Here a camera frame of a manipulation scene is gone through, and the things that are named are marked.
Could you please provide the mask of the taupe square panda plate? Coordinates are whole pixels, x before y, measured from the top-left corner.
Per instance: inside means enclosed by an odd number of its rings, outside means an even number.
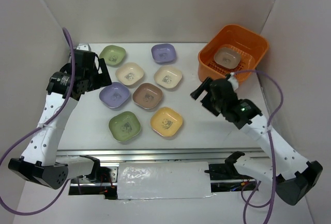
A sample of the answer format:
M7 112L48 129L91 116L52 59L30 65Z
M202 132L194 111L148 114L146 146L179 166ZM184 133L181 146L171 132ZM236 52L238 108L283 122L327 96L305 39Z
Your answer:
M214 61L226 69L234 69L240 63L241 55L230 48L223 47L214 55Z

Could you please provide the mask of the yellow square panda plate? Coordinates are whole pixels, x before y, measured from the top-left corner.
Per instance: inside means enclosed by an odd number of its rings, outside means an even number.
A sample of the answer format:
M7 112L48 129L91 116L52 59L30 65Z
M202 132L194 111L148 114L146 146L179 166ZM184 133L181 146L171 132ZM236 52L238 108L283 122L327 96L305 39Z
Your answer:
M169 107L162 107L151 117L152 129L162 137L173 137L183 124L183 117Z

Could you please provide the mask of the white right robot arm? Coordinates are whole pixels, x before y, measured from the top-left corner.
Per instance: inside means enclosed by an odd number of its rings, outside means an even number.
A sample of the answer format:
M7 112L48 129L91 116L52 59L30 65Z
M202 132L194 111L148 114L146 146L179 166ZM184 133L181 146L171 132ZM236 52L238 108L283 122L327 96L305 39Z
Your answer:
M323 167L298 153L271 125L262 111L249 99L235 92L238 82L233 76L213 80L206 78L190 96L196 100L203 92L202 106L256 141L271 159L270 167L260 165L244 152L234 152L225 160L230 178L239 175L270 183L275 194L288 205L296 205L317 183Z

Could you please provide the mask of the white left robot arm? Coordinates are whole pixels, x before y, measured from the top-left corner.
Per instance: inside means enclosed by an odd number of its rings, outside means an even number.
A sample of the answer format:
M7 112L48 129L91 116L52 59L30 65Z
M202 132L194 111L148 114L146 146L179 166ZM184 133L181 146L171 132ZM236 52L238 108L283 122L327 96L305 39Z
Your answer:
M103 58L91 51L74 50L75 61L64 65L49 79L46 102L38 132L8 169L26 181L59 189L67 180L85 177L90 182L102 176L99 159L89 155L57 158L58 145L68 119L80 97L112 84Z

